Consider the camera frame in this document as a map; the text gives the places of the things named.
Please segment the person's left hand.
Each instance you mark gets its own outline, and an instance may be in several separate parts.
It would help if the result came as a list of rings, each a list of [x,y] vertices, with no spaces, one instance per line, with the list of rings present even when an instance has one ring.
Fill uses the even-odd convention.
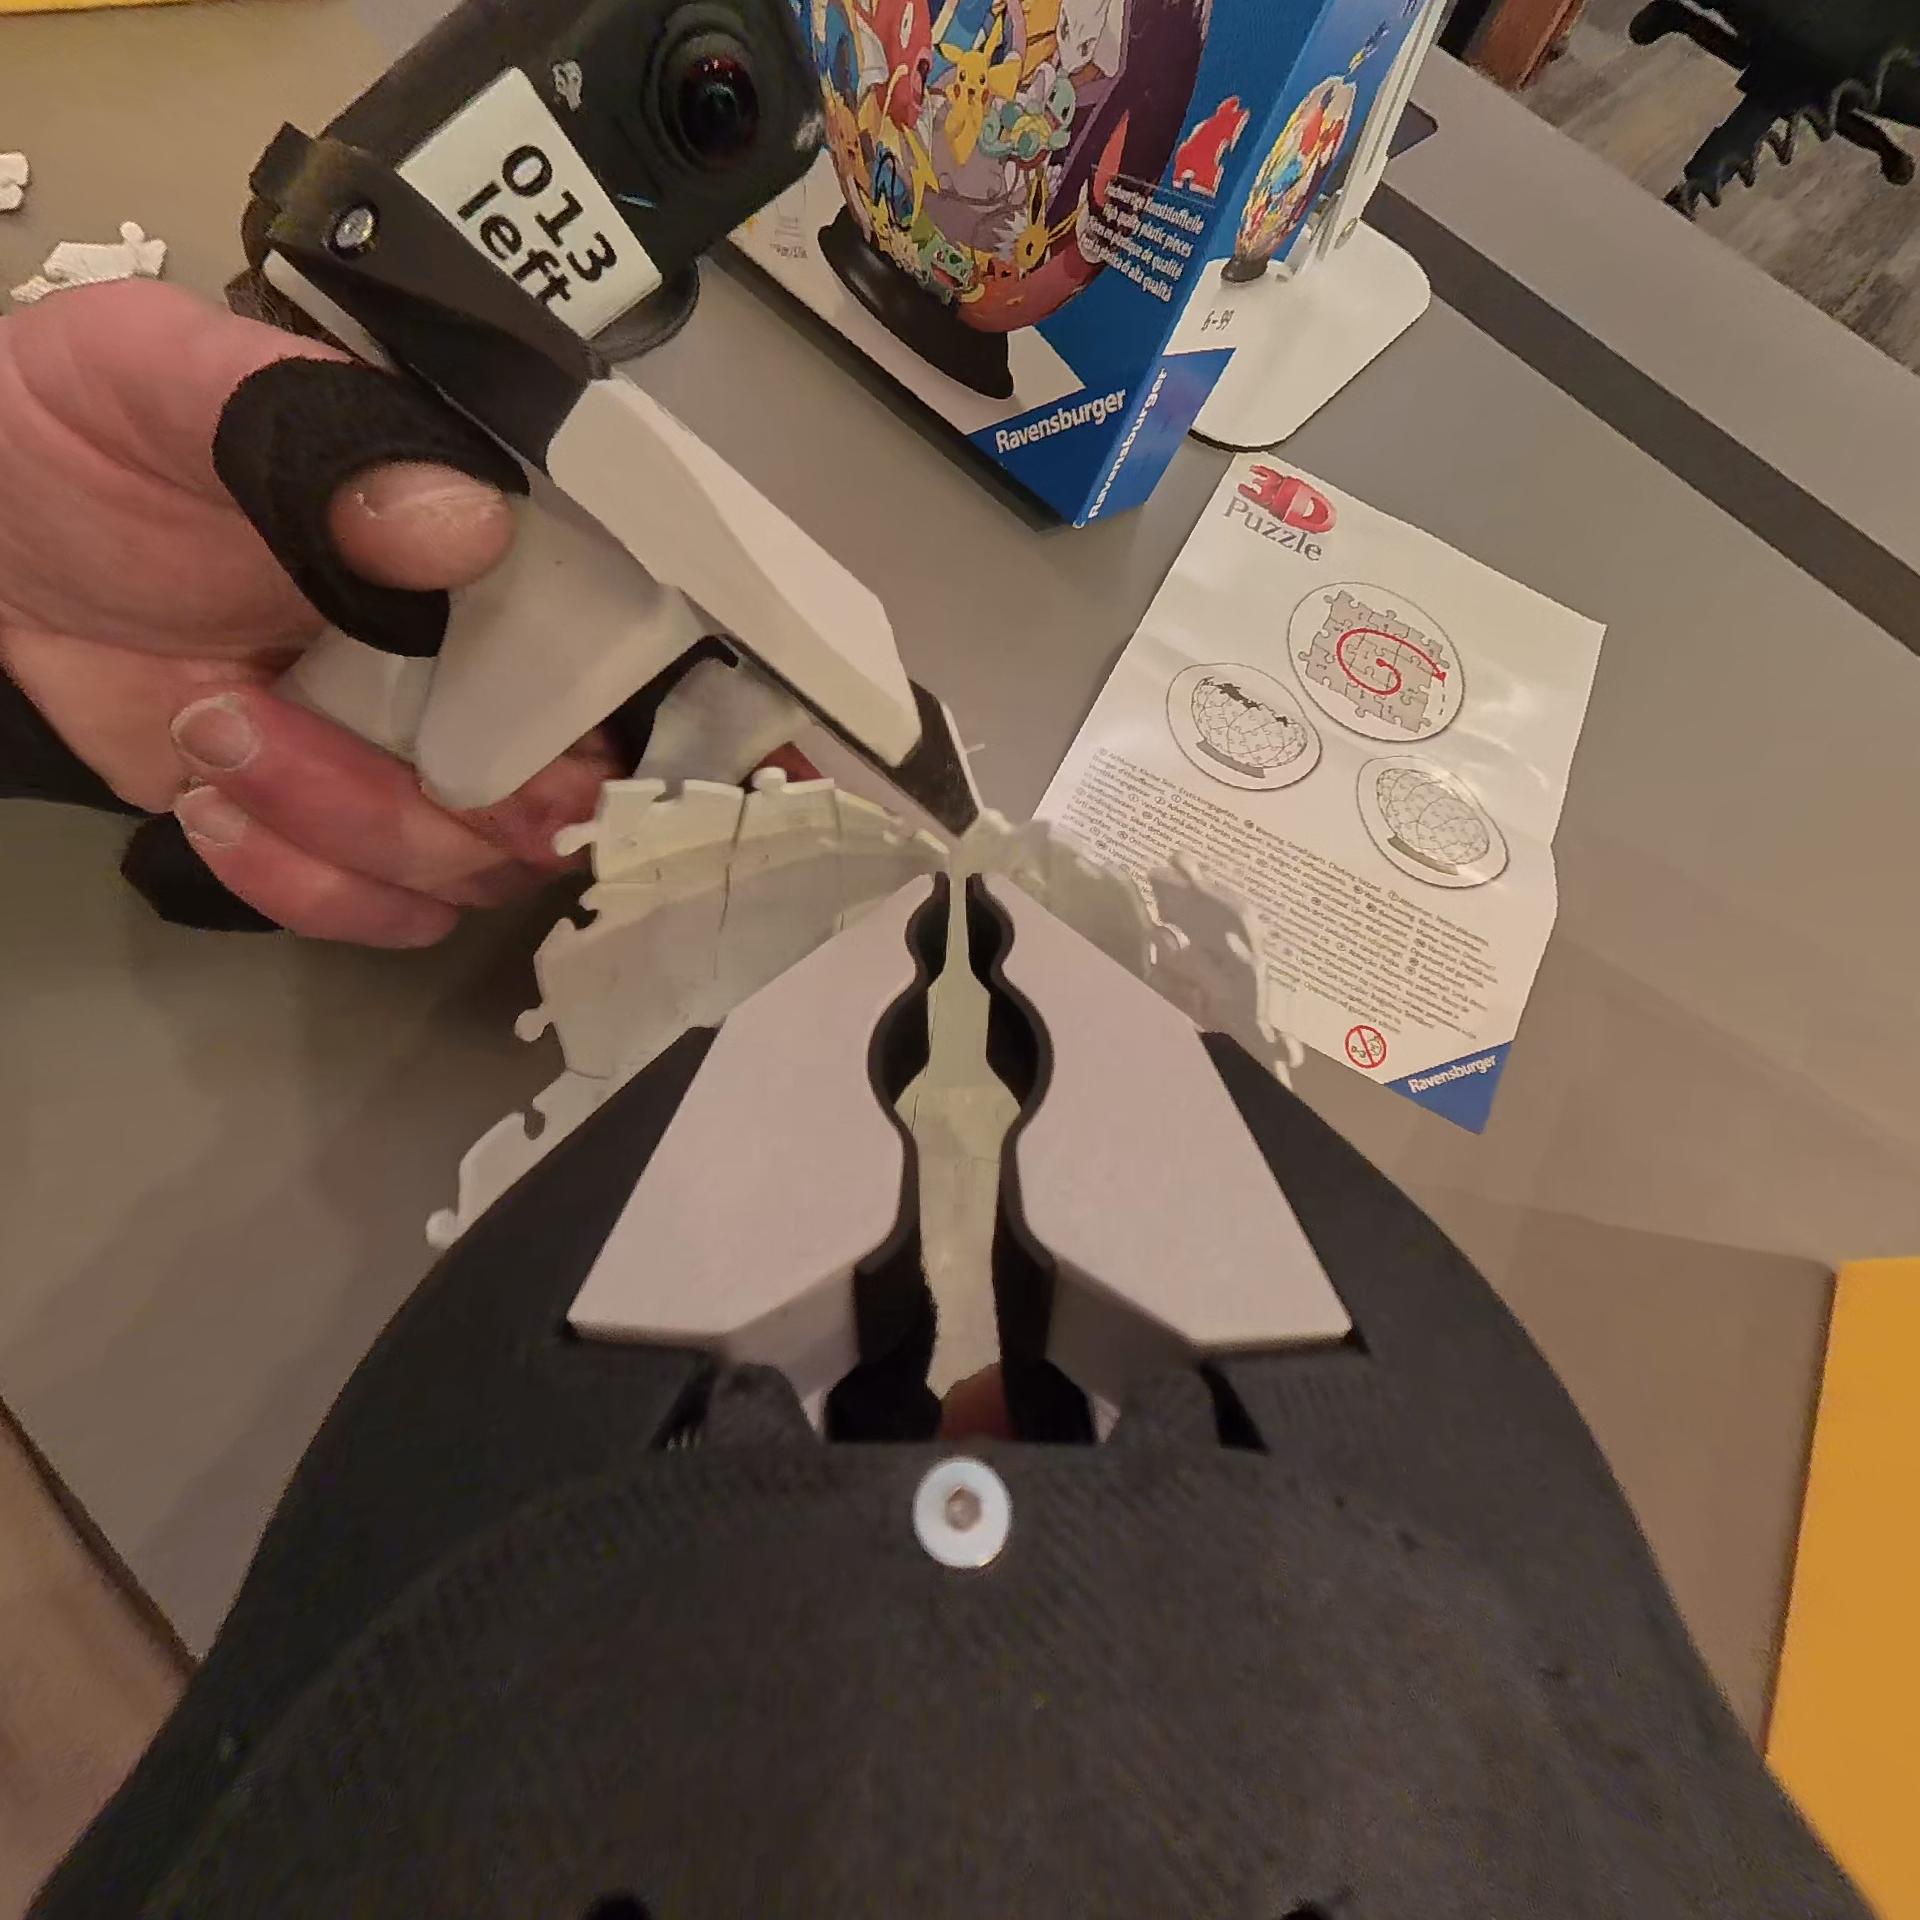
[[[628,737],[448,808],[278,678],[344,611],[426,611],[513,550],[517,461],[419,383],[155,280],[2,323],[5,674],[148,815],[164,918],[421,947],[558,881]]]

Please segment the black office chair base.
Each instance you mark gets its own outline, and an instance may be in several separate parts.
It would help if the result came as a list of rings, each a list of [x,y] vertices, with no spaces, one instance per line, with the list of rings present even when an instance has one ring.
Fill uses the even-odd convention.
[[[1790,165],[1803,133],[1872,152],[1893,185],[1916,175],[1891,133],[1918,125],[1916,2],[1651,2],[1626,33],[1637,46],[1680,37],[1734,70],[1742,102],[1664,198],[1686,218],[1754,185],[1764,152]]]

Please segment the partly built white puzzle ball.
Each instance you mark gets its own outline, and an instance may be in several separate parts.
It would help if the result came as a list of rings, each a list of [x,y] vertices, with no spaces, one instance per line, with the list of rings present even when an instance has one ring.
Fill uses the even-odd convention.
[[[486,1128],[459,1162],[456,1203],[433,1214],[444,1253],[540,1158],[668,1048],[714,1040],[728,1014],[920,874],[1001,874],[1156,981],[1196,1022],[1237,1040],[1288,1083],[1301,1047],[1269,1011],[1262,935],[1249,906],[1176,854],[1146,883],[1098,863],[1065,832],[985,814],[949,853],[829,778],[756,774],[749,789],[611,781],[561,847],[592,853],[587,921],[561,921],[534,952],[540,1001],[524,1040],[550,1030],[564,1071],[528,1112]]]

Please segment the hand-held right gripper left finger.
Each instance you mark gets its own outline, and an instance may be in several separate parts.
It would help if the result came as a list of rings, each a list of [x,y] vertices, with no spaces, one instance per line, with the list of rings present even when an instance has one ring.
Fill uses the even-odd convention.
[[[829,1432],[937,1430],[897,1103],[944,957],[947,877],[920,874],[721,1022],[566,1312],[579,1337],[773,1367]]]

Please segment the blue puzzle box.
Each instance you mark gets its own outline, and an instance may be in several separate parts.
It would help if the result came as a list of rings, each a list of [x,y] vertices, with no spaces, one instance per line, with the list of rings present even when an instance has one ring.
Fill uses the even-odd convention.
[[[1406,3],[798,3],[822,154],[732,246],[1058,518],[1136,510],[1264,159]]]

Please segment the person's beige trousers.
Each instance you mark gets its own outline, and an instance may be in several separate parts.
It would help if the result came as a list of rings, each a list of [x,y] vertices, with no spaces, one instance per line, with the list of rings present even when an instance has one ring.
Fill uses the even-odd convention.
[[[198,1665],[2,1407],[2,1915],[27,1913]]]

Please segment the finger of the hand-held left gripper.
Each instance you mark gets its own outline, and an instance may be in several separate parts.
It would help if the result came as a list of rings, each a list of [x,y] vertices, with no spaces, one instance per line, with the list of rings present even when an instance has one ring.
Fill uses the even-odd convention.
[[[857,760],[949,835],[976,824],[972,755],[950,707],[930,687],[908,683],[916,715],[912,737],[904,755],[888,758],[877,744],[795,693],[736,639],[714,637],[710,643],[717,649],[710,674],[714,711],[697,720],[697,777],[736,784],[770,749],[801,747],[806,758],[812,744],[829,741],[829,765]]]
[[[954,834],[974,824],[968,749],[949,707],[906,674],[877,594],[651,393],[625,374],[589,382],[546,475],[897,792]]]

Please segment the yellow panel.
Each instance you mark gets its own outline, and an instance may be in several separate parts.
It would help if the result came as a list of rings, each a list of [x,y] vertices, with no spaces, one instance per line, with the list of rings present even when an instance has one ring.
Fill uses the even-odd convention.
[[[1918,1915],[1918,1258],[1836,1274],[1768,1763],[1877,1915]]]

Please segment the white display stand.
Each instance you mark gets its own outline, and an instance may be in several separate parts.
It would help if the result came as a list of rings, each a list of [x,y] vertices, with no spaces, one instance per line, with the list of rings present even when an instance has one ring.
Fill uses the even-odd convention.
[[[1192,431],[1217,448],[1274,448],[1342,393],[1428,309],[1411,250],[1365,222],[1445,3],[1406,3],[1406,27],[1313,86],[1264,159],[1233,254],[1208,280],[1204,320],[1233,357]]]

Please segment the folded paper instruction leaflet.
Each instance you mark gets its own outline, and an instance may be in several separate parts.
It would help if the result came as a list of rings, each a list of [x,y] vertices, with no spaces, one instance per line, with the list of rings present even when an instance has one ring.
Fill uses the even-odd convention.
[[[1473,1133],[1556,913],[1603,624],[1264,449],[1219,480],[1037,815],[1262,923],[1282,1022]]]

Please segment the scattered loose jigsaw pieces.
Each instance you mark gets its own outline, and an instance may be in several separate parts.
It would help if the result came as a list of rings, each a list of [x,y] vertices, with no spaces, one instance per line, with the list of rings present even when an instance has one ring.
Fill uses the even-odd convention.
[[[6,309],[41,304],[62,291],[124,280],[157,280],[169,246],[136,222],[121,222],[107,242],[62,240],[51,246],[36,272],[5,291]]]

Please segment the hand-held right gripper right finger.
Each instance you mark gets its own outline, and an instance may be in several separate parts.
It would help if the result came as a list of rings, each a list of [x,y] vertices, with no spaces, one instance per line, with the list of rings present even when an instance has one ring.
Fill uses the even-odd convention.
[[[1220,1065],[1280,1080],[1001,874],[968,879],[1000,1150],[992,1298],[1018,1432],[1104,1432],[1126,1397],[1354,1333]]]

